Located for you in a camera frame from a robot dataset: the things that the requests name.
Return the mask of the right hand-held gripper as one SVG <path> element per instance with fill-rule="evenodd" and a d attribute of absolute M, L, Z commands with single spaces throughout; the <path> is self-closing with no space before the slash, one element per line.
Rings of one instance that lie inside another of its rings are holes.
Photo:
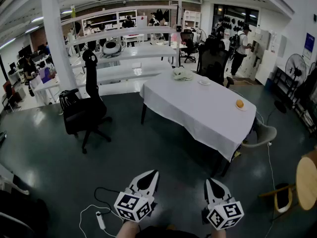
<path fill-rule="evenodd" d="M 208 204 L 202 211 L 204 224 L 211 224 L 220 231 L 234 227 L 244 217 L 241 202 L 233 202 L 228 187 L 218 180 L 206 179 L 204 195 Z"/>

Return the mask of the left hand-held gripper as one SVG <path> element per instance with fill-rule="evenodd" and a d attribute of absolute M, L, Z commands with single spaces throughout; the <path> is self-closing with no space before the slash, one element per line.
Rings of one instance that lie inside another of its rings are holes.
<path fill-rule="evenodd" d="M 120 192 L 114 208 L 118 215 L 132 222 L 139 223 L 146 216 L 150 216 L 157 203 L 154 194 L 159 181 L 158 170 L 144 172 L 133 178 L 129 188 Z"/>

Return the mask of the light green cloth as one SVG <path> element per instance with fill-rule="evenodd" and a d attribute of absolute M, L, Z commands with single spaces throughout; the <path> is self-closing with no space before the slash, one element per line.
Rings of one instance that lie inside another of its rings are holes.
<path fill-rule="evenodd" d="M 178 81 L 191 81 L 194 78 L 192 71 L 186 70 L 182 67 L 175 68 L 172 75 L 173 79 Z"/>

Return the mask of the person's left forearm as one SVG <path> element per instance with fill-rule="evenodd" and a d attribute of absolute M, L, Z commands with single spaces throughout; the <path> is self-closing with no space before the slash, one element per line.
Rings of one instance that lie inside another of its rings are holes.
<path fill-rule="evenodd" d="M 141 231 L 140 225 L 136 222 L 126 221 L 123 223 L 116 238 L 136 238 L 137 234 Z"/>

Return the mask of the person's black clothing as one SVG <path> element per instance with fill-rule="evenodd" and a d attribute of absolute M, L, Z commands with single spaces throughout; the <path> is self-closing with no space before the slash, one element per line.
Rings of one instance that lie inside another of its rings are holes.
<path fill-rule="evenodd" d="M 135 238 L 199 238 L 198 236 L 178 230 L 149 226 L 136 234 Z"/>

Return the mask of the white power strip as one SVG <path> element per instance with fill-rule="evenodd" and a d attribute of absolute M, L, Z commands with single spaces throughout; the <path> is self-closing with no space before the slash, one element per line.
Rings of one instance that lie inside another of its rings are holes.
<path fill-rule="evenodd" d="M 100 211 L 96 212 L 96 217 L 97 217 L 97 221 L 98 221 L 98 224 L 100 226 L 100 229 L 101 230 L 105 230 L 106 226 L 105 226 L 105 223 L 104 223 L 104 220 L 103 220 L 103 215 L 102 215 L 102 213 Z"/>

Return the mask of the grey shell chair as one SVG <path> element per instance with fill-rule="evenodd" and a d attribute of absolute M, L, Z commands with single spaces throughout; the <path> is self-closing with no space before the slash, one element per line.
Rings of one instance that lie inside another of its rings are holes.
<path fill-rule="evenodd" d="M 248 140 L 248 136 L 250 136 L 252 132 L 255 132 L 257 136 L 255 143 L 250 143 Z M 275 127 L 265 125 L 258 118 L 255 118 L 249 134 L 241 145 L 247 148 L 256 148 L 272 142 L 276 136 L 277 130 Z"/>

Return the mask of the black padded office chair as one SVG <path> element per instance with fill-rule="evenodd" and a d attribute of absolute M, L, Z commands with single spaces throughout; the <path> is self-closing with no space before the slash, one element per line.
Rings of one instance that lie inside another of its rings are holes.
<path fill-rule="evenodd" d="M 82 58 L 86 66 L 86 92 L 89 97 L 80 99 L 76 95 L 79 89 L 75 88 L 63 91 L 59 95 L 59 102 L 66 132 L 75 137 L 78 136 L 79 132 L 85 132 L 82 153 L 86 154 L 86 143 L 92 132 L 100 135 L 108 142 L 111 141 L 109 136 L 99 130 L 99 125 L 106 121 L 112 122 L 112 118 L 106 116 L 107 108 L 99 95 L 97 56 L 92 50 L 88 49 L 83 53 Z"/>

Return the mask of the black metal bench rack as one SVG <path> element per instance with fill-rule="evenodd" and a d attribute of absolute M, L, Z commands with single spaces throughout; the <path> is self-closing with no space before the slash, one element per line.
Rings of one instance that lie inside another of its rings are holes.
<path fill-rule="evenodd" d="M 283 94 L 287 94 L 289 91 L 289 85 L 287 84 L 288 75 L 279 67 L 277 67 L 273 82 L 275 86 L 278 88 L 279 91 L 281 91 Z"/>

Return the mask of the black mesh office chair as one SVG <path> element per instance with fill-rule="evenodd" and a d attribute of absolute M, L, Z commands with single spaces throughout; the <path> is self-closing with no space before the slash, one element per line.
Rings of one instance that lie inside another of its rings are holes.
<path fill-rule="evenodd" d="M 207 38 L 204 44 L 199 45 L 198 51 L 197 74 L 224 86 L 224 71 L 229 58 L 224 42 Z"/>

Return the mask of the white metal shelving rack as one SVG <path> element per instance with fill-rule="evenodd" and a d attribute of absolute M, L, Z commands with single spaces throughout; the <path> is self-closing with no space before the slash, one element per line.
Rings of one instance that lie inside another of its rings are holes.
<path fill-rule="evenodd" d="M 129 80 L 134 78 L 153 77 L 162 72 L 172 70 L 172 65 L 167 60 L 149 61 L 136 65 L 135 59 L 150 59 L 150 58 L 174 58 L 176 66 L 179 62 L 179 48 L 180 48 L 180 32 L 176 31 L 176 27 L 170 26 L 146 26 L 143 28 L 122 28 L 111 31 L 103 31 L 94 33 L 88 36 L 81 36 L 68 42 L 65 47 L 70 48 L 79 46 L 91 41 L 98 41 L 109 37 L 117 37 L 119 40 L 124 35 L 137 34 L 168 34 L 171 38 L 172 34 L 177 36 L 176 49 L 171 44 L 155 44 L 155 45 L 140 45 L 136 47 L 126 47 L 121 55 L 112 58 L 100 58 L 102 51 L 95 53 L 97 56 L 97 84 L 105 85 L 112 82 Z"/>

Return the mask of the black clothes rack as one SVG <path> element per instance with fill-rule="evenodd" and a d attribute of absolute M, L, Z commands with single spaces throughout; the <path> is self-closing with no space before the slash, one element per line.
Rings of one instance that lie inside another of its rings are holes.
<path fill-rule="evenodd" d="M 296 90 L 295 109 L 305 123 L 310 135 L 317 136 L 317 63 L 306 81 Z"/>

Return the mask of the white desk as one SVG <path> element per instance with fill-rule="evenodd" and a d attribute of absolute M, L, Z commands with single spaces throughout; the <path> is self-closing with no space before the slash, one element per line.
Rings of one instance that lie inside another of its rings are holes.
<path fill-rule="evenodd" d="M 39 105 L 49 105 L 58 102 L 58 94 L 61 91 L 59 77 L 56 75 L 46 83 L 43 83 L 40 76 L 30 81 L 31 89 Z"/>

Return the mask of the grey white oval device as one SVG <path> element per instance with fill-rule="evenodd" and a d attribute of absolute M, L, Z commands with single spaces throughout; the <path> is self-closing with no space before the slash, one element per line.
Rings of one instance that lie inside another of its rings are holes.
<path fill-rule="evenodd" d="M 125 46 L 121 44 L 119 40 L 106 41 L 102 47 L 102 53 L 100 58 L 112 58 L 121 55 L 124 51 Z"/>

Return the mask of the black swivel chair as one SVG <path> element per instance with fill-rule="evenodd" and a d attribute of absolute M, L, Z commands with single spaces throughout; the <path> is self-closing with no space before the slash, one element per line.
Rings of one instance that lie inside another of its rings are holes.
<path fill-rule="evenodd" d="M 182 49 L 182 51 L 185 53 L 185 60 L 186 63 L 187 60 L 196 63 L 197 59 L 194 56 L 198 52 L 198 44 L 194 41 L 194 33 L 185 31 L 180 33 L 181 42 L 186 47 Z"/>

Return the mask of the black standing fan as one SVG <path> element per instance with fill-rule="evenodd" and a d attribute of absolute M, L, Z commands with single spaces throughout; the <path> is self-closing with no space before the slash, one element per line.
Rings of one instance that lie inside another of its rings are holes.
<path fill-rule="evenodd" d="M 197 33 L 197 43 L 204 44 L 206 42 L 206 39 L 207 39 L 205 31 L 201 28 L 196 28 L 195 30 Z"/>
<path fill-rule="evenodd" d="M 273 82 L 273 88 L 280 98 L 279 101 L 274 102 L 274 105 L 281 113 L 285 114 L 287 111 L 286 107 L 293 106 L 296 90 L 306 81 L 307 66 L 303 56 L 292 54 L 285 65 L 277 67 L 288 75 L 287 84 L 289 85 L 289 91 L 286 95 L 279 91 Z"/>

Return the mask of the small white table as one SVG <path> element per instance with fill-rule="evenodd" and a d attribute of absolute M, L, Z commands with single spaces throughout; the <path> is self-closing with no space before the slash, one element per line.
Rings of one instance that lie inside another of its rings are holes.
<path fill-rule="evenodd" d="M 137 42 L 139 45 L 144 43 L 144 34 L 124 35 L 122 36 L 124 46 L 128 47 L 131 42 Z"/>

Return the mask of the purple box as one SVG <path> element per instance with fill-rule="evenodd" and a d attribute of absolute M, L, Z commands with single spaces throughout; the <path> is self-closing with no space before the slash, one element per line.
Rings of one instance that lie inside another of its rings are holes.
<path fill-rule="evenodd" d="M 49 67 L 41 68 L 38 73 L 43 84 L 55 77 L 54 70 Z"/>

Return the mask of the white locker cabinet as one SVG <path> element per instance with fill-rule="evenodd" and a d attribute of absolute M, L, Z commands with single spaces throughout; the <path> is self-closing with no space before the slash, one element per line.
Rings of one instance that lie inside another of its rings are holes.
<path fill-rule="evenodd" d="M 254 26 L 250 26 L 250 29 L 248 42 L 252 45 L 252 48 L 246 50 L 247 57 L 244 59 L 243 72 L 247 78 L 255 81 L 264 51 L 267 50 L 269 45 L 270 32 Z"/>

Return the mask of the red chair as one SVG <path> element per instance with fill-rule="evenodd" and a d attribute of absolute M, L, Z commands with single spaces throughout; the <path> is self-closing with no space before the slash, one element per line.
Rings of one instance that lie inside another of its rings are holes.
<path fill-rule="evenodd" d="M 2 101 L 3 109 L 7 113 L 9 111 L 11 111 L 12 113 L 16 110 L 20 111 L 22 108 L 18 104 L 20 101 L 22 101 L 20 94 L 14 90 L 9 81 L 6 84 L 4 84 L 3 87 L 5 91 L 5 95 Z"/>

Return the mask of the white bookshelf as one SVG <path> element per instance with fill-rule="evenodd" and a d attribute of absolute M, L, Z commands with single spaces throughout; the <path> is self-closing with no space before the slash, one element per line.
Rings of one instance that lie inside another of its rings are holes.
<path fill-rule="evenodd" d="M 126 21 L 128 16 L 134 22 L 135 26 L 137 26 L 136 9 L 113 13 L 104 13 L 101 15 L 96 15 L 82 19 L 83 35 L 87 36 L 90 33 L 98 33 L 104 30 L 108 31 L 121 29 L 123 22 Z"/>

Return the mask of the black hanging jackets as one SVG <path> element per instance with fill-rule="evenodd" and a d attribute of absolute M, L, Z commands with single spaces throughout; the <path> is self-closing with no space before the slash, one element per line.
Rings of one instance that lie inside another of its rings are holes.
<path fill-rule="evenodd" d="M 157 21 L 164 20 L 165 22 L 169 22 L 169 10 L 166 9 L 164 12 L 161 9 L 157 9 L 155 12 L 155 19 Z"/>

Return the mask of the blue wall poster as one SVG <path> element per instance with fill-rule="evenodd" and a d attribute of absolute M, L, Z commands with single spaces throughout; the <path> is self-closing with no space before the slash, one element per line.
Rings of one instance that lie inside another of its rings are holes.
<path fill-rule="evenodd" d="M 304 49 L 303 49 L 303 56 L 308 58 L 309 60 L 311 59 L 313 54 L 314 44 L 315 44 L 315 37 L 307 33 Z"/>

